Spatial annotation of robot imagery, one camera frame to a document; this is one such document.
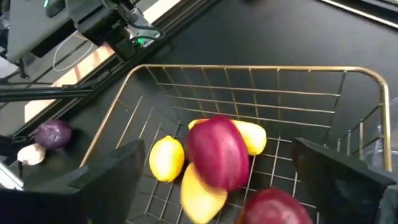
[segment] garlic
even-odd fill
[[[31,144],[22,148],[17,155],[18,161],[23,165],[34,166],[41,163],[45,157],[45,149],[38,144]]]

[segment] red onion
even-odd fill
[[[215,116],[188,133],[189,159],[206,184],[234,190],[248,181],[249,156],[242,135],[227,118]]]
[[[34,139],[45,149],[57,149],[68,144],[71,136],[72,129],[66,121],[52,120],[36,129]]]
[[[244,205],[236,224],[312,224],[305,208],[290,194],[267,189],[256,192]]]

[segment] gold wire basket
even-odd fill
[[[184,144],[193,119],[223,114],[267,131],[266,150],[251,157],[247,186],[229,195],[214,223],[233,223],[244,201],[270,186],[290,192],[319,222],[292,164],[292,138],[303,137],[363,159],[381,139],[392,170],[386,81],[360,67],[140,65],[131,70],[91,143],[118,148],[143,139],[146,151],[171,135]],[[382,134],[374,134],[377,125]],[[180,177],[158,182],[145,161],[127,223],[190,223],[180,206]]]

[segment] yellow lemon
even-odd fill
[[[194,223],[208,223],[223,208],[228,193],[207,186],[193,164],[187,167],[181,184],[181,205]]]
[[[184,160],[180,142],[166,136],[154,144],[149,154],[149,168],[157,180],[171,182],[181,173]]]
[[[205,122],[207,119],[197,119],[189,123],[188,128],[191,130],[195,124]],[[267,144],[267,133],[260,125],[245,121],[232,120],[236,128],[241,133],[244,143],[248,148],[248,154],[251,156],[258,155],[263,152]]]

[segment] cable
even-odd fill
[[[67,37],[65,40],[63,40],[63,41],[61,42],[61,44],[60,44],[60,45],[57,47],[57,49],[55,50],[54,58],[53,58],[53,60],[52,60],[52,69],[53,69],[54,71],[56,71],[56,72],[63,72],[63,71],[65,71],[65,70],[68,70],[69,68],[72,68],[72,67],[73,67],[76,63],[78,63],[81,59],[83,59],[84,57],[86,57],[86,56],[89,54],[89,52],[92,50],[92,48],[93,48],[93,46],[94,46],[93,43],[91,43],[90,48],[86,51],[86,53],[84,53],[80,58],[78,58],[78,59],[77,59],[75,62],[73,62],[71,65],[68,65],[68,66],[66,66],[65,68],[60,69],[60,70],[58,70],[58,69],[55,68],[56,58],[57,58],[57,54],[58,54],[59,49],[64,45],[64,43],[66,43],[68,40],[70,40],[76,33],[78,33],[78,32],[75,31],[72,35],[70,35],[70,36]]]

